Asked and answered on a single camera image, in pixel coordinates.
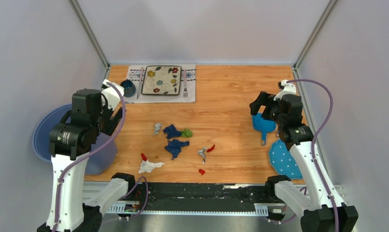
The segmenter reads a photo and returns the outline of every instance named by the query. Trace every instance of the wooden table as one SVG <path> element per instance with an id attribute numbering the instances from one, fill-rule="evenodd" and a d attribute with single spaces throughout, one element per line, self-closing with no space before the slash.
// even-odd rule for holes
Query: wooden table
<path id="1" fill-rule="evenodd" d="M 112 66 L 109 80 L 118 84 L 125 80 L 128 66 Z M 126 105 L 126 121 L 115 139 L 118 154 L 113 165 L 99 176 L 85 180 L 109 181 L 117 172 L 138 174 L 141 153 L 151 162 L 164 162 L 152 173 L 144 173 L 151 182 L 193 183 L 264 183 L 277 173 L 269 164 L 268 151 L 278 138 L 267 135 L 267 145 L 260 144 L 261 133 L 253 130 L 249 104 L 260 91 L 277 93 L 278 81 L 293 79 L 290 66 L 197 66 L 195 103 L 152 103 Z M 162 128 L 174 124 L 178 130 L 189 128 L 192 138 L 179 157 L 171 160 L 164 147 L 167 139 L 162 131 L 153 136 L 155 123 Z M 207 160 L 197 153 L 202 147 Z M 198 170 L 206 173 L 202 176 Z"/>

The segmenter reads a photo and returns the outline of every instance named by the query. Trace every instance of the bucket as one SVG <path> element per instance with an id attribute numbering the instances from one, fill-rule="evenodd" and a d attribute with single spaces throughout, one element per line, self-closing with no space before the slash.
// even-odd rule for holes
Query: bucket
<path id="1" fill-rule="evenodd" d="M 63 105 L 52 112 L 50 112 L 37 125 L 32 136 L 32 147 L 36 156 L 41 160 L 51 163 L 51 154 L 49 153 L 49 132 L 52 128 L 60 122 L 64 114 L 72 109 L 72 104 Z M 92 151 L 99 148 L 102 144 L 108 141 L 110 136 L 101 133 L 92 145 Z M 115 160 L 117 147 L 115 141 L 111 141 L 106 147 L 100 150 L 89 158 L 86 164 L 86 175 L 100 175 L 103 171 L 109 168 Z"/>

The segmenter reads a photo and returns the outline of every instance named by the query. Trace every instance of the square plate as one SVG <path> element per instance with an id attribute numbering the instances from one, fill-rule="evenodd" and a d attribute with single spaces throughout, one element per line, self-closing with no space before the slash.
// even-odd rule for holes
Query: square plate
<path id="1" fill-rule="evenodd" d="M 179 95 L 181 70 L 181 66 L 147 66 L 143 80 L 142 94 L 163 96 Z"/>

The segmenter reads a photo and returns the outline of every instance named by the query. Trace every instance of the polka dot cloth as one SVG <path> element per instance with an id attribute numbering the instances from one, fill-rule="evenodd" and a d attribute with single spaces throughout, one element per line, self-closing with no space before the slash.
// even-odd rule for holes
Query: polka dot cloth
<path id="1" fill-rule="evenodd" d="M 273 143 L 269 153 L 270 164 L 274 167 L 280 175 L 286 175 L 290 179 L 302 179 L 300 169 L 291 153 L 287 151 L 285 144 L 278 140 Z"/>

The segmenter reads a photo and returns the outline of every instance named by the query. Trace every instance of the white crumpled paper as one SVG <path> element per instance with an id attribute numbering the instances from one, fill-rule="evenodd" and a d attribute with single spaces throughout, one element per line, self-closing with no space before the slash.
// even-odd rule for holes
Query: white crumpled paper
<path id="1" fill-rule="evenodd" d="M 159 167 L 163 166 L 163 164 L 164 163 L 162 163 L 162 162 L 152 163 L 149 161 L 142 160 L 142 162 L 140 163 L 139 173 L 151 173 L 153 171 L 153 169 L 159 168 Z"/>

